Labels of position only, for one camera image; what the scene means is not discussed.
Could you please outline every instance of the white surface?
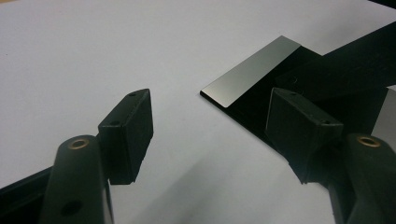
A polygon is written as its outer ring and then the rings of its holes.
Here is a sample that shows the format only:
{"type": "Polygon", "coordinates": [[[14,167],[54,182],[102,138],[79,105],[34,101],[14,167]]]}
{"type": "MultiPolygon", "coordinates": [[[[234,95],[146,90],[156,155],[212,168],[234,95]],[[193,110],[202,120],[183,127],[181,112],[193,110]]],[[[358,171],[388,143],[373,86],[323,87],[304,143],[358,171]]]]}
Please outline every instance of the white surface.
{"type": "Polygon", "coordinates": [[[111,189],[116,223],[333,223],[326,190],[198,92],[280,35],[324,54],[392,21],[365,0],[0,4],[0,187],[150,88],[155,134],[111,189]]]}

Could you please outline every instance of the white table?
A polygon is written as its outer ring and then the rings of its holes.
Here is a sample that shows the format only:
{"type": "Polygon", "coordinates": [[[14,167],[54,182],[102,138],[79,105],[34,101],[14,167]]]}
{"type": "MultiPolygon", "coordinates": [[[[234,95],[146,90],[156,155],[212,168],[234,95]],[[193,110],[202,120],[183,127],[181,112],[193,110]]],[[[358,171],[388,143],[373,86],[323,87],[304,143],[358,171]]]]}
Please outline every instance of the white table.
{"type": "Polygon", "coordinates": [[[116,223],[334,223],[327,190],[199,96],[280,35],[320,54],[396,21],[365,0],[0,4],[0,188],[53,164],[128,92],[150,88],[154,137],[116,223]]]}

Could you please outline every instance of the screw hole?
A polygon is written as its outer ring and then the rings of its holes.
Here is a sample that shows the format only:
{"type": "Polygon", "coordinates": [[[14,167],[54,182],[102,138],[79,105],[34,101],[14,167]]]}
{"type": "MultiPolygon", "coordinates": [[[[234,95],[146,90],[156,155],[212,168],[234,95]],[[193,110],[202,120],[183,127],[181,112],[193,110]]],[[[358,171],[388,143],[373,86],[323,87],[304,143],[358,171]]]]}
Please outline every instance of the screw hole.
{"type": "Polygon", "coordinates": [[[88,139],[80,138],[80,139],[77,139],[77,140],[71,142],[68,147],[70,149],[80,149],[80,148],[87,146],[89,143],[90,143],[90,141],[88,139]]]}
{"type": "Polygon", "coordinates": [[[110,125],[119,125],[120,122],[118,120],[111,121],[110,125]]]}
{"type": "Polygon", "coordinates": [[[359,136],[358,142],[360,142],[361,144],[363,144],[367,147],[380,147],[381,146],[381,143],[376,141],[374,138],[366,137],[366,136],[359,136]]]}
{"type": "Polygon", "coordinates": [[[61,215],[64,217],[73,216],[74,214],[78,213],[81,208],[82,208],[81,201],[68,202],[64,205],[64,207],[62,207],[61,215]]]}

